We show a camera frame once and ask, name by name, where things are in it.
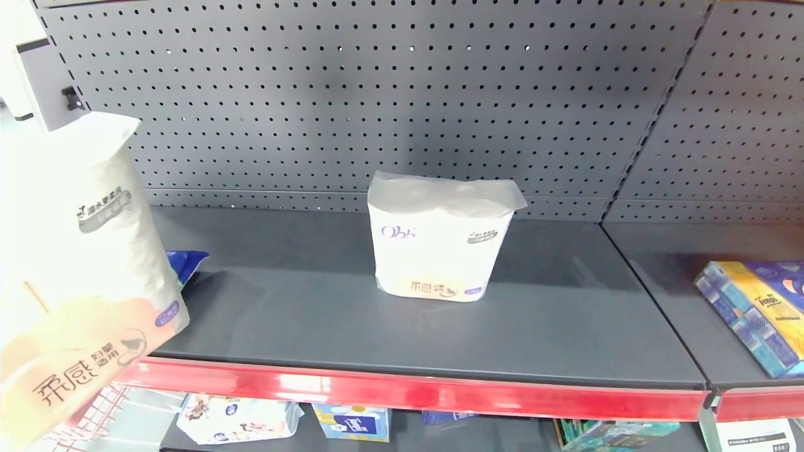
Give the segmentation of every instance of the pegboard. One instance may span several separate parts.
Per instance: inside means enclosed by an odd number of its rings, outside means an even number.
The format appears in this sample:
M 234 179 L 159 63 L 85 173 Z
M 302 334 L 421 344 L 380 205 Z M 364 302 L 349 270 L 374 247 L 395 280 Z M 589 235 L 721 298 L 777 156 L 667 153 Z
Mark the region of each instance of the pegboard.
M 804 203 L 632 199 L 613 203 L 606 218 L 651 223 L 801 223 Z
M 597 206 L 618 189 L 707 4 L 170 0 L 39 12 L 87 105 L 143 120 L 130 145 L 150 189 L 365 192 L 375 170 L 514 179 L 525 196 L 568 198 L 558 216 L 575 219 L 591 212 L 567 211 L 573 198 Z
M 368 213 L 365 193 L 251 190 L 150 189 L 149 203 L 182 208 L 246 208 L 308 212 Z M 608 200 L 566 196 L 526 196 L 527 208 L 517 218 L 600 221 Z
M 639 214 L 625 206 L 643 204 L 635 199 L 672 200 L 654 211 L 680 220 L 689 215 L 678 201 L 732 203 L 723 207 L 732 220 L 737 208 L 755 203 L 804 201 L 802 20 L 804 9 L 794 4 L 716 4 L 610 220 L 626 211 L 634 220 Z M 786 213 L 773 218 L 801 221 Z

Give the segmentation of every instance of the blue tissue package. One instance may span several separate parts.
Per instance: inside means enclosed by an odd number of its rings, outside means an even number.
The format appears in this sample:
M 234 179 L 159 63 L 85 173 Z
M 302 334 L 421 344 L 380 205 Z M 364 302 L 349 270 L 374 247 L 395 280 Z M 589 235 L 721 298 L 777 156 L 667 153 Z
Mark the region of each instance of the blue tissue package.
M 675 432 L 678 422 L 586 421 L 553 419 L 561 450 L 568 452 L 633 452 Z
M 804 375 L 804 261 L 710 262 L 695 285 L 768 375 Z
M 446 422 L 458 421 L 466 419 L 467 417 L 475 417 L 477 414 L 472 413 L 451 413 L 449 411 L 428 411 L 421 412 L 421 420 L 425 425 L 438 425 L 445 424 Z
M 172 250 L 167 252 L 167 260 L 170 262 L 170 267 L 176 273 L 178 279 L 178 286 L 184 287 L 193 273 L 201 265 L 201 261 L 209 257 L 209 253 L 204 251 L 183 251 Z
M 327 438 L 375 442 L 390 440 L 390 409 L 313 404 L 313 410 Z

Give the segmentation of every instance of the paper towel roll pack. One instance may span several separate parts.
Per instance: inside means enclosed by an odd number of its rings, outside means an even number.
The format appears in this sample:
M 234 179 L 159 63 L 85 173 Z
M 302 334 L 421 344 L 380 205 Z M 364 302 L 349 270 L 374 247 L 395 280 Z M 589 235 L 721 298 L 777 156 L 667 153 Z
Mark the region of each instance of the paper towel roll pack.
M 31 444 L 189 322 L 124 146 L 138 124 L 92 112 L 6 156 L 2 450 Z
M 377 286 L 401 297 L 479 299 L 511 217 L 526 205 L 512 180 L 377 171 L 368 188 Z

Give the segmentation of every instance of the red shelf edge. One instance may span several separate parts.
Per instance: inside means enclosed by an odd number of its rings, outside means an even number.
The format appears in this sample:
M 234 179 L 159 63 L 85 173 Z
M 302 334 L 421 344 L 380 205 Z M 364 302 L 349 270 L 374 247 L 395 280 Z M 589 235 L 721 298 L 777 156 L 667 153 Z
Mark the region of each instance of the red shelf edge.
M 703 390 L 590 388 L 154 357 L 133 364 L 115 383 L 163 391 L 396 409 L 654 421 L 696 421 L 707 395 Z
M 720 395 L 718 422 L 804 417 L 804 386 L 731 389 Z

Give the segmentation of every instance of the tempo tissue pack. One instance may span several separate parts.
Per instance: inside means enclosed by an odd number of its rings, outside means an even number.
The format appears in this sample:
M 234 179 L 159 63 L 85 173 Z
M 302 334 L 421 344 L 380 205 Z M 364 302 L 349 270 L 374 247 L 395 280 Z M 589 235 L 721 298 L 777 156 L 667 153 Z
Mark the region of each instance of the tempo tissue pack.
M 770 376 L 804 375 L 804 261 L 710 262 L 695 285 Z
M 377 171 L 368 188 L 377 285 L 402 297 L 479 299 L 511 217 L 526 205 L 512 180 Z
M 288 438 L 304 412 L 298 403 L 189 394 L 176 426 L 200 445 Z
M 553 419 L 562 450 L 630 452 L 675 432 L 678 422 L 585 421 Z
M 0 153 L 16 190 L 0 220 L 4 452 L 67 420 L 189 322 L 125 146 L 138 125 L 91 112 Z
M 313 410 L 327 438 L 375 442 L 390 440 L 390 409 L 313 404 Z

